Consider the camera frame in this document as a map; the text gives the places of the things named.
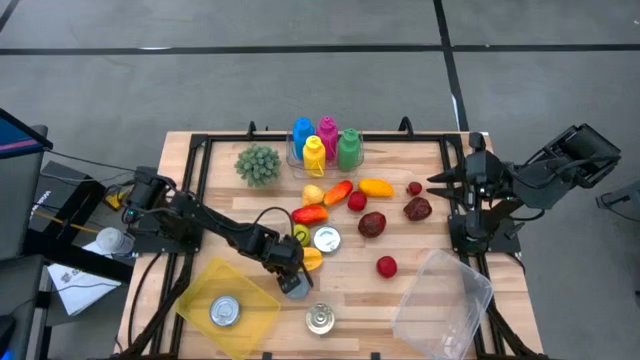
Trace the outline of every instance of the metal can lid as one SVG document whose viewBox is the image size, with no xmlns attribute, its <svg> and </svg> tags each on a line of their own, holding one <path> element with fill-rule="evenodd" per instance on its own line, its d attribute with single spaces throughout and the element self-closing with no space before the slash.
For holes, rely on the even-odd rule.
<svg viewBox="0 0 640 360">
<path fill-rule="evenodd" d="M 231 296 L 221 296 L 211 304 L 209 313 L 214 324 L 231 326 L 240 319 L 240 304 Z"/>
<path fill-rule="evenodd" d="M 340 247 L 340 233 L 331 226 L 323 226 L 313 236 L 313 244 L 323 253 L 333 253 Z"/>
<path fill-rule="evenodd" d="M 333 328 L 335 318 L 333 310 L 327 304 L 318 303 L 307 311 L 307 326 L 309 330 L 318 335 L 323 335 Z"/>
</svg>

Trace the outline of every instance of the pink bottle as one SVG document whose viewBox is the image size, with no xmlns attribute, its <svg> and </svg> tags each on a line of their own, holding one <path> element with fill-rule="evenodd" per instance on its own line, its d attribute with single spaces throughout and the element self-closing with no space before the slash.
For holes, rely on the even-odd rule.
<svg viewBox="0 0 640 360">
<path fill-rule="evenodd" d="M 326 149 L 327 161 L 336 158 L 338 149 L 338 125 L 331 116 L 324 116 L 316 129 L 316 135 Z"/>
</svg>

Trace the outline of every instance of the white paper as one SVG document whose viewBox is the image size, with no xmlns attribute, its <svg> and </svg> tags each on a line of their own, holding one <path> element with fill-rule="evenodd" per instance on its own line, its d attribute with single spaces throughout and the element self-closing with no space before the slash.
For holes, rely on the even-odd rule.
<svg viewBox="0 0 640 360">
<path fill-rule="evenodd" d="M 102 250 L 95 241 L 84 246 L 83 249 L 111 258 L 111 254 L 105 254 L 104 250 Z M 58 294 L 60 294 L 62 303 L 67 310 L 67 314 L 70 316 L 81 313 L 84 309 L 98 301 L 98 299 L 106 295 L 109 291 L 120 285 L 118 281 L 87 274 L 68 266 L 54 264 L 49 265 L 48 269 L 49 275 L 51 276 L 51 279 L 53 279 L 53 283 L 57 290 L 62 290 L 73 285 L 91 286 L 95 284 L 109 284 L 89 288 L 73 287 L 59 292 Z"/>
</svg>

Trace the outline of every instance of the concrete floor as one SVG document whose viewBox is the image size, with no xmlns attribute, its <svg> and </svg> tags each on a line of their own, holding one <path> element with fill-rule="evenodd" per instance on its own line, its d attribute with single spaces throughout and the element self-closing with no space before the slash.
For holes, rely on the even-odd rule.
<svg viewBox="0 0 640 360">
<path fill-rule="evenodd" d="M 447 0 L 444 8 L 454 45 L 640 43 L 635 0 Z M 439 42 L 428 0 L 20 0 L 0 33 L 0 48 Z M 504 159 L 524 161 L 583 122 L 622 149 L 596 189 L 574 190 L 520 238 L 546 352 L 637 357 L 640 225 L 597 209 L 594 197 L 638 180 L 640 52 L 454 55 L 470 129 L 488 131 Z M 286 129 L 299 116 L 333 114 L 395 129 L 407 115 L 418 130 L 457 128 L 439 52 L 0 56 L 0 79 L 0 107 L 48 125 L 56 150 L 127 167 L 157 164 L 166 131 L 238 130 L 252 120 Z M 96 178 L 113 174 L 60 161 Z M 118 290 L 55 327 L 50 357 L 107 356 L 125 296 Z"/>
</svg>

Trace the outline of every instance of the green bottle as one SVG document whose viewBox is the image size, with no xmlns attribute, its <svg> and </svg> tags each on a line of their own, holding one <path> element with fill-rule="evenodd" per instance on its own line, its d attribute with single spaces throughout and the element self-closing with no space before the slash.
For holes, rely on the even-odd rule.
<svg viewBox="0 0 640 360">
<path fill-rule="evenodd" d="M 360 134 L 356 129 L 346 129 L 338 141 L 338 168 L 350 171 L 360 165 Z"/>
</svg>

